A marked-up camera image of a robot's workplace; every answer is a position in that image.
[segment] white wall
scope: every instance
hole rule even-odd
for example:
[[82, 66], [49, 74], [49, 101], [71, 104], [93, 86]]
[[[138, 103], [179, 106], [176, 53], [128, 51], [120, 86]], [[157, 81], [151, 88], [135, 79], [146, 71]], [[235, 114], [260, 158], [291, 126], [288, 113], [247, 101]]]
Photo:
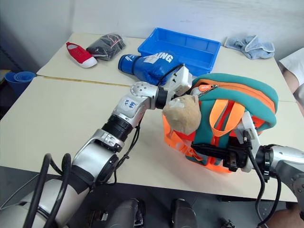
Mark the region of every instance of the white wall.
[[154, 27], [220, 42], [258, 34], [281, 59], [304, 47], [304, 0], [76, 0], [75, 32], [146, 38]]
[[71, 35], [73, 13], [74, 0], [1, 0], [1, 45], [36, 72]]

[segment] orange strap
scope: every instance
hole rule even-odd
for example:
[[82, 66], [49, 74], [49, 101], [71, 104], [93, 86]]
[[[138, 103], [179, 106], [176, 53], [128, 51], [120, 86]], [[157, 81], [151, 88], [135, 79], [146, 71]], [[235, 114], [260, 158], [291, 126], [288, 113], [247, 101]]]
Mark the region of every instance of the orange strap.
[[217, 123], [218, 119], [222, 115], [227, 104], [228, 104], [228, 100], [217, 99], [211, 110], [209, 122], [210, 122], [210, 126], [212, 129], [213, 135], [216, 137], [221, 137], [221, 136], [227, 134], [228, 132], [232, 131], [233, 129], [235, 129], [235, 127], [238, 125], [238, 123], [240, 122], [240, 120], [244, 114], [245, 107], [243, 105], [235, 102], [232, 107], [229, 118], [227, 120], [225, 129], [223, 131], [215, 129], [215, 124]]

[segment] blue plastic tray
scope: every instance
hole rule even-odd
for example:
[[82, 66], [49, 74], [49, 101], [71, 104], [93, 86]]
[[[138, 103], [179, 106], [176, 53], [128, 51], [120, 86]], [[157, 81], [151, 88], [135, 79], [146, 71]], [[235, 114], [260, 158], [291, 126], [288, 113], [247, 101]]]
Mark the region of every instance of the blue plastic tray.
[[191, 35], [156, 28], [138, 47], [142, 56], [162, 51], [172, 51], [179, 56], [180, 63], [186, 64], [190, 73], [200, 76], [210, 73], [217, 58], [220, 43]]

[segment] light blue cloth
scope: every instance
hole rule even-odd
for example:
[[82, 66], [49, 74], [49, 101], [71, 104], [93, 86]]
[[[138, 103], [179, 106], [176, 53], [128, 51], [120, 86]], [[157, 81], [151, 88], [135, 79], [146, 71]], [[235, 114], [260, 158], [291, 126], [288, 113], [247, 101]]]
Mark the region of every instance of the light blue cloth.
[[250, 59], [271, 58], [275, 55], [275, 46], [271, 42], [260, 42], [257, 35], [244, 39], [227, 38], [224, 46], [243, 52]]

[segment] plastic bag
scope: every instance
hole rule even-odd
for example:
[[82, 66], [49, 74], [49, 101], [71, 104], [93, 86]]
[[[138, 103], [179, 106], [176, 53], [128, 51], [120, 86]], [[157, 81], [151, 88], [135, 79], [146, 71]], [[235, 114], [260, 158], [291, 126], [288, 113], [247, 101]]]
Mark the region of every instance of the plastic bag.
[[118, 52], [124, 49], [125, 43], [118, 34], [107, 34], [100, 37], [86, 50], [100, 60], [111, 60]]

